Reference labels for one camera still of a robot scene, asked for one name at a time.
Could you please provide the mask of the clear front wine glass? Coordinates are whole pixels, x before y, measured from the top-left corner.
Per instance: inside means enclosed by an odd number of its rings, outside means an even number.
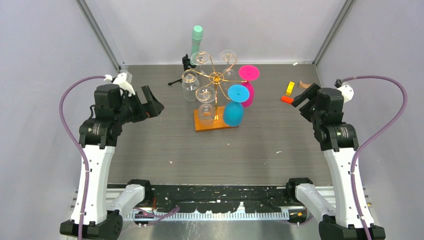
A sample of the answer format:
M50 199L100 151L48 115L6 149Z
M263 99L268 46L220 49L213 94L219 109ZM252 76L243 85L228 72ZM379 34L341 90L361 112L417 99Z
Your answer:
M212 103L216 100L216 91L211 86L202 86L196 90L197 100L201 103L197 117L204 126L210 126L215 120L216 110Z

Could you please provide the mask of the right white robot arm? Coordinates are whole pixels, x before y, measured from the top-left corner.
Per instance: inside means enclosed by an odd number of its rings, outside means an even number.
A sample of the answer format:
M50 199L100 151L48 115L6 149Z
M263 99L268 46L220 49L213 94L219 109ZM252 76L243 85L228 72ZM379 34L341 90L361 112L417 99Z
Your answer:
M335 205L326 200L307 177L290 178L286 183L285 198L291 205L303 204L318 222L322 240L384 240L386 231L375 224L365 198L354 159L359 152L355 128L343 121L343 106L351 99L351 87L337 89L313 83L294 97L291 105L312 124L314 138L329 166Z

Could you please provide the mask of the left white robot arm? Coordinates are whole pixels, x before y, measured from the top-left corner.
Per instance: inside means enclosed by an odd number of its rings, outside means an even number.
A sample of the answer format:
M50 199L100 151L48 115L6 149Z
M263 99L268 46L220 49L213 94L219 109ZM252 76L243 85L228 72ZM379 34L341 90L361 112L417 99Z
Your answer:
M76 146L81 153L81 173L76 205L69 220L60 224L62 235L87 240L116 240L124 218L139 204L148 207L153 192L148 180L133 179L111 202L106 201L108 176L118 137L126 123L157 117L164 106L149 86L142 88L146 103L136 93L117 84L94 91L90 117L79 128Z

